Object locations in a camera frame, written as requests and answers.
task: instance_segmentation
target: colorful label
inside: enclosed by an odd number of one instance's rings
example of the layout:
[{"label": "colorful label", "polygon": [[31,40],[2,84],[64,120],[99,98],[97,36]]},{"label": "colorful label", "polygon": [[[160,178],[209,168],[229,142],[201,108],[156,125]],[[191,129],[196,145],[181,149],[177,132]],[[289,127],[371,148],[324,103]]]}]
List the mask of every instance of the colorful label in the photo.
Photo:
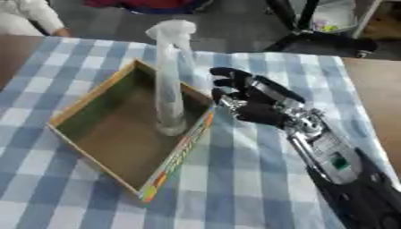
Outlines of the colorful label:
[{"label": "colorful label", "polygon": [[189,151],[192,149],[193,145],[198,141],[200,136],[210,127],[213,120],[213,112],[210,111],[203,122],[194,129],[189,135],[183,137],[183,139],[178,144],[179,149],[174,153],[173,158],[168,162],[166,168],[163,172],[159,173],[157,178],[149,185],[144,191],[142,200],[144,202],[150,202],[156,196],[158,188],[167,180],[168,176],[172,174],[179,165],[183,163],[183,160],[188,155]]}]

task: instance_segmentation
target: blue checkered tablecloth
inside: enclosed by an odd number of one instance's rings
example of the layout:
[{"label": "blue checkered tablecloth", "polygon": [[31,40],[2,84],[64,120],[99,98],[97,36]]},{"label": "blue checkered tablecloth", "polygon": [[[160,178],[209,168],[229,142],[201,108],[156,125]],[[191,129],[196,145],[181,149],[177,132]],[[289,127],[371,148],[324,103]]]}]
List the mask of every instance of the blue checkered tablecloth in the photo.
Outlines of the blue checkered tablecloth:
[{"label": "blue checkered tablecloth", "polygon": [[[0,228],[343,228],[282,132],[218,108],[147,207],[45,127],[133,58],[154,64],[155,56],[140,43],[45,38],[0,94]],[[189,84],[210,67],[230,66],[293,89],[395,178],[340,58],[197,52],[196,64],[196,77],[181,71]]]}]

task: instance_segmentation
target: wooden table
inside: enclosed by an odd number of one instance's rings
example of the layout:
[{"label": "wooden table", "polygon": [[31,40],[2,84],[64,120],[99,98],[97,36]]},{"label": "wooden table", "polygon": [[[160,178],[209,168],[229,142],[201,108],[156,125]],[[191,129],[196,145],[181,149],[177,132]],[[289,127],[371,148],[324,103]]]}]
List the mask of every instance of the wooden table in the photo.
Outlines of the wooden table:
[{"label": "wooden table", "polygon": [[[0,89],[43,38],[0,36]],[[391,164],[401,174],[401,62],[343,58]]]}]

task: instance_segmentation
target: spray bottle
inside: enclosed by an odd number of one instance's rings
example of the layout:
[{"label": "spray bottle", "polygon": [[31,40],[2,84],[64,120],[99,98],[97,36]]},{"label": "spray bottle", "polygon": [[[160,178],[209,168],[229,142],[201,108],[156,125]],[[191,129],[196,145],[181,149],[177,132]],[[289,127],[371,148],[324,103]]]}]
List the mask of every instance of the spray bottle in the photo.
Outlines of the spray bottle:
[{"label": "spray bottle", "polygon": [[189,42],[195,30],[195,24],[189,21],[171,20],[146,31],[157,41],[156,126],[167,136],[178,135],[186,129],[175,46],[182,50],[186,64],[193,69]]}]

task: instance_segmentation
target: cardboard box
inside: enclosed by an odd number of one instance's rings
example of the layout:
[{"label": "cardboard box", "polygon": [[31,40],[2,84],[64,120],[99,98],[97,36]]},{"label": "cardboard box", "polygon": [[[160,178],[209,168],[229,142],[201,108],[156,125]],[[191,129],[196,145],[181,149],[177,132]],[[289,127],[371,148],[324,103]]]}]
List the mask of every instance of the cardboard box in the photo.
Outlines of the cardboard box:
[{"label": "cardboard box", "polygon": [[47,124],[143,202],[154,198],[213,119],[213,101],[182,83],[188,129],[161,134],[154,80],[153,69],[134,61]]}]

